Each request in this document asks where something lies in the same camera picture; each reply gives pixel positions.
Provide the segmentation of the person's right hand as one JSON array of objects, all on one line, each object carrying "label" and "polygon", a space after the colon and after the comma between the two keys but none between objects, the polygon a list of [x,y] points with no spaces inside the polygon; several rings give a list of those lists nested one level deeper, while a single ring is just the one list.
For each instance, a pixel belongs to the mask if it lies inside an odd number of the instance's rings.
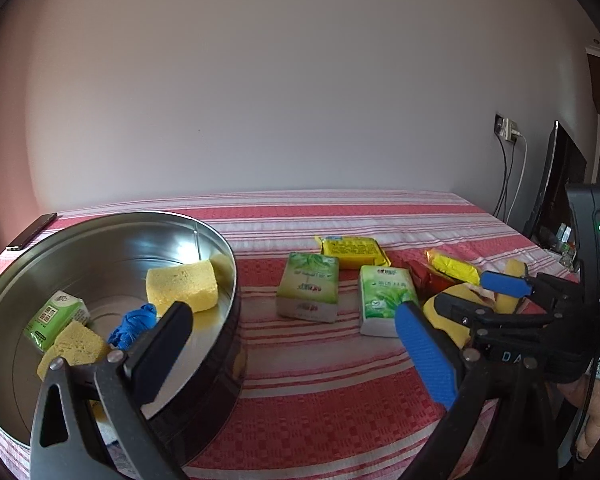
[{"label": "person's right hand", "polygon": [[[557,388],[572,405],[582,408],[589,382],[590,376],[585,375],[576,382],[558,384]],[[598,440],[600,440],[600,380],[596,379],[590,404],[588,404],[588,420],[584,425],[583,434],[577,440],[578,456],[585,460],[595,448]]]}]

